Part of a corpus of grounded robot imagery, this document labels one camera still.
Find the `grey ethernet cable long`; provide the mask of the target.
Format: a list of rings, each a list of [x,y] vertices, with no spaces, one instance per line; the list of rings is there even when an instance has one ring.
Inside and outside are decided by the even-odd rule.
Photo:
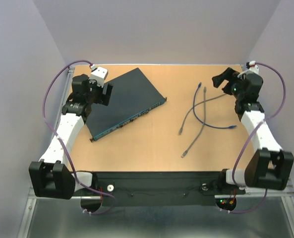
[[[226,96],[226,94],[221,94],[221,95],[219,95],[219,96],[216,96],[216,97],[213,97],[213,98],[207,99],[207,101],[213,101],[213,100],[218,99],[218,98],[221,98],[221,97],[223,97],[223,96]],[[203,104],[203,103],[204,103],[204,101],[199,102],[199,103],[195,104],[194,107],[195,107],[195,106],[198,106],[198,105],[200,105],[200,104]],[[190,113],[191,111],[193,111],[193,107],[191,107],[191,108],[188,110],[188,112],[186,113],[186,115],[185,115],[185,117],[184,117],[184,119],[183,119],[183,121],[182,121],[182,125],[181,125],[181,127],[180,127],[180,129],[179,129],[179,131],[178,131],[178,135],[181,135],[181,134],[182,134],[183,127],[184,127],[184,124],[185,124],[185,121],[186,121],[186,119],[187,119],[187,117],[188,117],[188,115],[189,115],[189,113]],[[207,124],[207,123],[205,123],[204,125],[205,125],[205,126],[208,126],[208,127],[210,127],[210,128],[214,128],[214,129],[232,129],[232,128],[233,128],[232,126],[226,126],[226,127],[212,126],[212,125],[209,125],[209,124]]]

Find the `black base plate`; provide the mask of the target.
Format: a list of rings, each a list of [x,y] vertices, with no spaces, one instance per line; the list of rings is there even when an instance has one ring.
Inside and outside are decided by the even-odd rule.
[[[94,187],[107,192],[113,185],[113,197],[104,197],[104,207],[116,206],[215,206],[216,197],[247,195],[226,183],[221,172],[96,172]]]

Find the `aluminium front rail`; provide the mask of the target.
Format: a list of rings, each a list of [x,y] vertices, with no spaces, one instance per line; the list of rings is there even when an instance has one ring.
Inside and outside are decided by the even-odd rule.
[[[239,190],[244,191],[245,194],[242,194],[242,195],[237,194],[237,197],[243,197],[243,196],[262,197],[265,193],[265,189],[263,188],[240,187]],[[268,189],[267,196],[268,197],[294,197],[293,181],[291,180],[291,178],[289,178],[286,188],[284,190]],[[29,188],[28,197],[35,198],[35,199],[43,199],[42,197],[37,197],[35,195],[32,186],[30,186]]]

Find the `aluminium rail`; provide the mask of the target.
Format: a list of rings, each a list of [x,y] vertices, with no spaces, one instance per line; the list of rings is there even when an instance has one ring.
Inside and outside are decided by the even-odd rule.
[[[237,197],[243,197],[243,196],[262,197],[265,193],[265,189],[263,188],[240,187],[239,190],[244,191],[245,194],[242,194],[242,195],[237,194]],[[291,178],[289,178],[286,188],[284,190],[268,189],[267,196],[268,197],[294,197],[293,181],[291,180]],[[28,197],[35,198],[35,199],[43,199],[42,197],[37,197],[35,195],[32,186],[30,186],[29,188]]]
[[[50,145],[48,149],[46,149],[45,153],[42,155],[41,159],[44,159],[46,163],[51,163],[54,164],[55,162],[63,162],[65,163],[68,161],[67,158],[65,158],[65,150],[67,149],[68,154],[72,151],[72,145],[68,142],[67,144],[61,145],[61,141],[59,140],[60,137],[56,134],[56,130],[54,126],[48,122],[48,119],[46,118],[46,101],[47,97],[49,95],[49,92],[54,85],[55,81],[60,77],[60,75],[64,73],[64,88],[61,96],[61,102],[59,105],[59,112],[56,118],[56,123],[55,123],[55,128],[59,128],[60,126],[60,117],[61,117],[61,109],[63,105],[65,104],[65,101],[67,99],[67,95],[70,89],[70,84],[71,84],[71,78],[72,78],[72,73],[70,72],[69,66],[67,68],[64,68],[64,71],[60,71],[56,77],[53,79],[53,81],[50,83],[48,86],[48,89],[46,90],[44,99],[43,99],[43,104],[42,104],[42,116],[45,124],[47,127],[50,129],[50,131],[53,133],[53,138],[50,142]]]

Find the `metal sheet panel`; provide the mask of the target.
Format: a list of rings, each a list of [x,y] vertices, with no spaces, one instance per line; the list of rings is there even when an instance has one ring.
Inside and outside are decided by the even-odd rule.
[[[294,238],[294,201],[268,197],[253,212],[217,207],[116,207],[104,215],[81,211],[77,199],[32,199],[21,238]]]

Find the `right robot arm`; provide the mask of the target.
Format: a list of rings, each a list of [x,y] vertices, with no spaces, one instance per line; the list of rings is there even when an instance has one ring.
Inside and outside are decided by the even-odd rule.
[[[228,193],[234,185],[284,190],[290,177],[294,156],[279,145],[267,125],[272,116],[265,116],[258,101],[263,85],[258,65],[249,62],[246,67],[243,72],[228,67],[212,78],[215,88],[227,81],[222,91],[235,97],[235,112],[249,133],[245,144],[252,143],[254,149],[254,155],[246,169],[226,170],[226,176],[216,181],[216,188],[221,193]]]

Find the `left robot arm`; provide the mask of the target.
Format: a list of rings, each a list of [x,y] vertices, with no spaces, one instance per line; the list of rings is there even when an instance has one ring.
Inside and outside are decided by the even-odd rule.
[[[87,195],[103,195],[93,173],[76,171],[70,153],[91,114],[92,104],[109,104],[113,86],[104,85],[107,75],[107,69],[98,67],[90,75],[73,77],[72,92],[62,107],[54,137],[39,161],[29,166],[37,197],[70,199],[80,189]]]

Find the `dark blue network switch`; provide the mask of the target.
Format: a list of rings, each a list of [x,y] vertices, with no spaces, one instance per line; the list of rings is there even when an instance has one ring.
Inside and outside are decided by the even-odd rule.
[[[91,142],[124,127],[167,101],[139,68],[114,78],[110,83],[113,90],[109,105],[92,104],[86,121]]]

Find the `aluminium left side rail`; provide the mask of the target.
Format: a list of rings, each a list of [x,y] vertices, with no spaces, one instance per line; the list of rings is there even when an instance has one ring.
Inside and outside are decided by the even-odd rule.
[[[64,68],[64,71],[60,71],[56,77],[53,79],[53,81],[50,83],[48,86],[48,89],[46,90],[44,99],[43,99],[43,104],[42,104],[42,116],[45,124],[47,127],[50,129],[50,131],[53,133],[53,138],[50,142],[50,145],[48,149],[46,149],[45,153],[42,155],[41,159],[44,159],[46,163],[51,163],[54,164],[55,162],[63,162],[65,163],[68,161],[67,158],[65,158],[65,150],[67,149],[68,154],[72,151],[72,145],[68,142],[67,144],[61,145],[61,141],[59,140],[60,137],[56,134],[56,130],[54,126],[48,122],[48,119],[46,118],[46,101],[47,97],[49,95],[49,92],[54,85],[55,81],[60,77],[60,75],[64,73],[64,88],[61,96],[61,102],[59,105],[59,112],[56,118],[56,123],[55,123],[55,128],[59,128],[60,126],[60,117],[61,117],[61,109],[63,105],[65,104],[65,101],[67,99],[67,95],[70,89],[70,84],[71,84],[71,78],[72,78],[72,73],[70,72],[69,66],[67,68]]]

